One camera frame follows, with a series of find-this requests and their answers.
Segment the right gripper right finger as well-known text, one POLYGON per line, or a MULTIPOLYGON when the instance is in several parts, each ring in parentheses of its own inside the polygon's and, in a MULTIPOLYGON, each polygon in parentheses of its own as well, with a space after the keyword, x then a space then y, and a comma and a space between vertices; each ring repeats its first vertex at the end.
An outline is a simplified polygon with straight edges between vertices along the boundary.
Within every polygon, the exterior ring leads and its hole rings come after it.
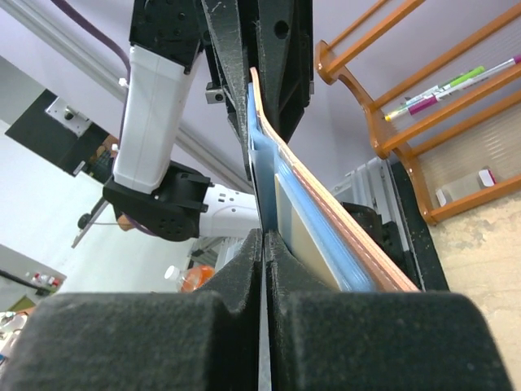
POLYGON ((450 292, 336 292, 265 236, 276 390, 510 390, 484 316, 450 292))

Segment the pink leather card holder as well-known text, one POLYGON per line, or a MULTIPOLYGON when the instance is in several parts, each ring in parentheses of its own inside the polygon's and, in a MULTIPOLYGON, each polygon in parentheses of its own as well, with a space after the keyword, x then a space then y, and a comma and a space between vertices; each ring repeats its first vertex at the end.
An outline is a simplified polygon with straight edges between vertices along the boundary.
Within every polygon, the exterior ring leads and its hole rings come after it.
POLYGON ((258 152, 265 231, 278 231, 274 175, 294 196, 296 210, 321 250, 339 290, 415 292, 417 287, 320 183, 276 133, 264 113, 258 72, 250 69, 247 96, 249 151, 258 152))

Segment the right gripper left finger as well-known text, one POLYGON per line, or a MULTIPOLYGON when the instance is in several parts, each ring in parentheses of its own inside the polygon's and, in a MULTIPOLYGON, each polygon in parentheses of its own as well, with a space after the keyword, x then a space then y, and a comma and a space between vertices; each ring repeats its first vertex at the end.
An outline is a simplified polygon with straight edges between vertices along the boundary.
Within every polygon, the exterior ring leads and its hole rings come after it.
POLYGON ((254 390, 261 232, 192 293, 70 293, 30 315, 4 390, 254 390))

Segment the gold card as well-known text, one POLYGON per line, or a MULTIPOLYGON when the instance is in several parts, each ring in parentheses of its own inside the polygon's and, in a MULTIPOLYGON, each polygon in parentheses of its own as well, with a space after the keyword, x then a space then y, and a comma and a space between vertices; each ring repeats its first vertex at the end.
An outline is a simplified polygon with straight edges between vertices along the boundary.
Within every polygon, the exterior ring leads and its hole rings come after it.
POLYGON ((334 291, 339 291, 321 250, 304 223, 303 214, 296 210, 295 197, 290 195, 280 174, 274 175, 278 231, 290 253, 311 275, 334 291))

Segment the thin card seen edge-on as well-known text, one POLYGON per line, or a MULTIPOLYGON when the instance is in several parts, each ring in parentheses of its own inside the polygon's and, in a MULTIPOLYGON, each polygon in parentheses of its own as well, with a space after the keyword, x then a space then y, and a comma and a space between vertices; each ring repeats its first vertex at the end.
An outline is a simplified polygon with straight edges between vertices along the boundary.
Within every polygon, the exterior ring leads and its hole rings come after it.
POLYGON ((252 180, 254 183, 254 191, 256 193, 257 211, 260 219, 260 326, 259 326, 259 360, 258 360, 258 389, 271 390, 271 361, 269 346, 269 315, 268 315, 268 298, 266 290, 266 264, 264 251, 264 228, 265 218, 261 206, 261 175, 257 168, 258 152, 249 151, 250 166, 252 172, 252 180))

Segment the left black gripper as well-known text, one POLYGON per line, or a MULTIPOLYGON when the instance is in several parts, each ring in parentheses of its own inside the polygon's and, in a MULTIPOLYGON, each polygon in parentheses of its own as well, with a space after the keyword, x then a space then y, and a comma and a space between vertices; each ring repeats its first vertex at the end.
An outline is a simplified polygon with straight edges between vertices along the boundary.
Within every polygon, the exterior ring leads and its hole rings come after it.
MULTIPOLYGON (((227 98, 228 122, 248 157, 247 51, 236 1, 135 0, 129 42, 190 73, 204 50, 206 23, 219 78, 227 98)), ((284 142, 295 133, 313 89, 313 3, 306 0, 256 3, 256 64, 264 113, 284 142)))

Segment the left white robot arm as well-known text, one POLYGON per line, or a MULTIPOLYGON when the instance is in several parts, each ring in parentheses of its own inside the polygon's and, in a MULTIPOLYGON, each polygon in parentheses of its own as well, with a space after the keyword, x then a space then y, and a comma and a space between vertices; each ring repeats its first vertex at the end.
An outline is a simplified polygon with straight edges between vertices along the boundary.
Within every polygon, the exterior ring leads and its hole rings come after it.
POLYGON ((246 237, 260 225, 255 197, 171 160, 182 113, 206 59, 210 90, 246 151, 256 70, 265 115, 289 141, 312 94, 313 4, 136 1, 129 40, 129 92, 104 197, 137 228, 169 241, 246 237))

